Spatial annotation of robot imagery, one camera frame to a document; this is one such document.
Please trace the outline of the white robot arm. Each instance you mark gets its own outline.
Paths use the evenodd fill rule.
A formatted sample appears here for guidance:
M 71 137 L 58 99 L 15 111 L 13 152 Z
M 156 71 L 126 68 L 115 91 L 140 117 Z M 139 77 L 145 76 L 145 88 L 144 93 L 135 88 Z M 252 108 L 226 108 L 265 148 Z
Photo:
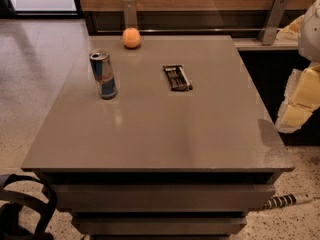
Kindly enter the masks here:
M 320 0 L 280 30 L 276 38 L 297 40 L 299 55 L 310 61 L 303 71 L 292 70 L 277 113 L 277 130 L 289 134 L 299 130 L 320 107 Z

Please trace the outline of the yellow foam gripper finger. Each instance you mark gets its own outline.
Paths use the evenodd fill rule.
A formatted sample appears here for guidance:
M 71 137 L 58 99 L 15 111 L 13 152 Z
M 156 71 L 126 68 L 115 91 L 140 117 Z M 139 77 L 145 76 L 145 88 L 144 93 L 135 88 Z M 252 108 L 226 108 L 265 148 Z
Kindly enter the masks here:
M 281 29 L 277 35 L 277 40 L 298 40 L 298 34 L 301 27 L 302 20 L 304 18 L 304 15 L 301 15 L 297 17 L 295 20 L 293 20 L 289 25 L 285 26 L 283 29 Z
M 288 78 L 275 126 L 281 133 L 299 130 L 320 107 L 320 65 L 294 69 Z

